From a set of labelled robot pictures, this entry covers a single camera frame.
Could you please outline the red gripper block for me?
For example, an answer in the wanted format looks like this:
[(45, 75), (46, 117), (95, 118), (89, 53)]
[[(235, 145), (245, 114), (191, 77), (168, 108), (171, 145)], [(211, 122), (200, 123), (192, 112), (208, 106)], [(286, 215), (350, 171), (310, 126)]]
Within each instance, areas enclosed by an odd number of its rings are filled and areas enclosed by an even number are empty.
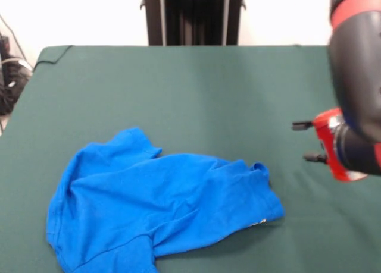
[(293, 122), (292, 130), (305, 131), (314, 127), (317, 137), (323, 145), (325, 154), (317, 152), (304, 153), (302, 157), (305, 161), (327, 164), (333, 177), (338, 181), (359, 181), (368, 175), (347, 169), (335, 152), (335, 134), (343, 125), (344, 120), (341, 110), (339, 108), (333, 108), (318, 114), (313, 121)]

